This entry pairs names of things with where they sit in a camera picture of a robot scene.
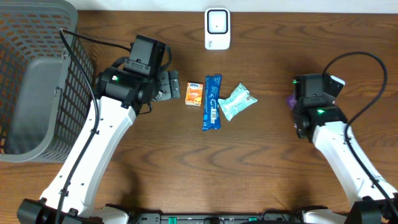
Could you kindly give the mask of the orange snack packet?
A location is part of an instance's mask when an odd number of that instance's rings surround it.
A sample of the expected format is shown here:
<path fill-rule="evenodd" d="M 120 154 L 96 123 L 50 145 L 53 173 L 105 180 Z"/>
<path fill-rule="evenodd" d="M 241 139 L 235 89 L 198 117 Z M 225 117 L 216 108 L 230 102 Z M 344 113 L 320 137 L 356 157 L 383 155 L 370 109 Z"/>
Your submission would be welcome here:
<path fill-rule="evenodd" d="M 201 106 L 203 95 L 202 83 L 187 83 L 187 92 L 185 95 L 185 104 L 190 106 Z"/>

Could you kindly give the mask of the blue Oreo cookie pack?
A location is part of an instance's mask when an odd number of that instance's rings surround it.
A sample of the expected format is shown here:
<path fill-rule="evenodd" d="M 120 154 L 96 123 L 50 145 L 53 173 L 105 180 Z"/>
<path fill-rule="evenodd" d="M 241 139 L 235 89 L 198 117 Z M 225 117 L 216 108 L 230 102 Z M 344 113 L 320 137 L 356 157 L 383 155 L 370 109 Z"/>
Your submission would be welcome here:
<path fill-rule="evenodd" d="M 219 96 L 222 75 L 208 75 L 205 77 L 203 131 L 220 129 Z"/>

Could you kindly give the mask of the mint green wipes pack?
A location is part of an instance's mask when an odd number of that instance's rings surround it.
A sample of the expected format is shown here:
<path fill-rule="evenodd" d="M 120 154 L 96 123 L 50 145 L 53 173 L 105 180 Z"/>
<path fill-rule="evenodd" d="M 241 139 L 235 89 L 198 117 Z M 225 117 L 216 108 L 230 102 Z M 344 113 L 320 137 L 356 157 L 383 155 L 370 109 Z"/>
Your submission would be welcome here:
<path fill-rule="evenodd" d="M 218 104 L 228 121 L 254 103 L 257 103 L 257 99 L 242 83 L 233 90 L 229 98 L 218 99 Z"/>

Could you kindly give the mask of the purple sanitary pad pack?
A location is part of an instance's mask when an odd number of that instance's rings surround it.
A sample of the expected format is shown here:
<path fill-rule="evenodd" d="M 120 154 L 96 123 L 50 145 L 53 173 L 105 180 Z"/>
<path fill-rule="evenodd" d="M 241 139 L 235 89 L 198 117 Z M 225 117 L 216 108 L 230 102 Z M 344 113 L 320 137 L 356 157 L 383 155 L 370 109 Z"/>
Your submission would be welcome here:
<path fill-rule="evenodd" d="M 296 104 L 297 104 L 297 100 L 295 97 L 295 93 L 293 93 L 287 98 L 287 105 L 290 110 L 293 110 Z"/>

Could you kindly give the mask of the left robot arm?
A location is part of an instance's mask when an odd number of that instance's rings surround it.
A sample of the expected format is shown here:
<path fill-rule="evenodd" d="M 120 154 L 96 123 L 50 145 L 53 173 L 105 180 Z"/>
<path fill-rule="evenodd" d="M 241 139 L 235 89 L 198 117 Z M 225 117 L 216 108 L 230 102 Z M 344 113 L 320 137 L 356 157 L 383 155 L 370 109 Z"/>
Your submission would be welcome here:
<path fill-rule="evenodd" d="M 141 75 L 109 67 L 97 81 L 98 97 L 58 176 L 39 200 L 25 199 L 20 223 L 132 223 L 132 213 L 107 204 L 95 209 L 95 195 L 113 153 L 144 104 L 180 97 L 176 70 Z"/>

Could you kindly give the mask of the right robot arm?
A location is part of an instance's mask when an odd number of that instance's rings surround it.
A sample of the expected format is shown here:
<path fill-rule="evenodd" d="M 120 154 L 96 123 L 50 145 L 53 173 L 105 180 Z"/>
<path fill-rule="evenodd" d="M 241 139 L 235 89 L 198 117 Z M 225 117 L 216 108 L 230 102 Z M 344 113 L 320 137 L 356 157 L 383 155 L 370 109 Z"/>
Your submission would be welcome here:
<path fill-rule="evenodd" d="M 347 215 L 327 208 L 301 212 L 305 223 L 397 223 L 397 190 L 375 169 L 359 146 L 348 120 L 334 104 L 345 83 L 329 75 L 296 76 L 293 119 L 297 136 L 323 154 L 350 204 Z"/>

